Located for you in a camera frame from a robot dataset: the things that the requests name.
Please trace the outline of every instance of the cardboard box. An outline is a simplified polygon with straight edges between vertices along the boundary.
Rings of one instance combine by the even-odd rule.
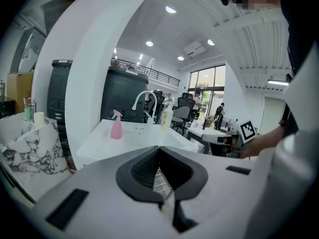
[[[23,98],[31,97],[33,72],[8,74],[6,81],[6,95],[15,101],[15,113],[21,113]]]

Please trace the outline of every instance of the spray bottle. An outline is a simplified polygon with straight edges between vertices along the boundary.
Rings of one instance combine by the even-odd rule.
[[[171,119],[173,118],[173,105],[171,99],[168,101],[168,107],[163,111],[161,118],[160,128],[163,132],[167,131],[170,127]]]
[[[122,138],[121,117],[123,117],[123,115],[117,110],[114,110],[114,115],[112,119],[114,119],[115,117],[116,117],[116,121],[114,122],[112,130],[111,130],[111,138],[121,139]]]

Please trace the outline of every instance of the clear plastic bottle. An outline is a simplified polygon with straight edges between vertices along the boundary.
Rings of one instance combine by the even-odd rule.
[[[171,119],[173,118],[172,108],[173,106],[169,104],[168,107],[163,111],[160,124],[160,128],[163,132],[166,132],[170,127]]]

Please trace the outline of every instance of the white cup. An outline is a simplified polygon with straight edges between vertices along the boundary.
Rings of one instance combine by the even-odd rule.
[[[37,128],[40,128],[45,125],[44,113],[37,112],[33,114],[34,124]]]

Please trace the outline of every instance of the air conditioner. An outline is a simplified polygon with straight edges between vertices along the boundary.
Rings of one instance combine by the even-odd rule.
[[[195,57],[200,53],[205,52],[205,48],[201,45],[200,42],[192,42],[190,45],[186,46],[183,49],[186,52],[187,57]]]

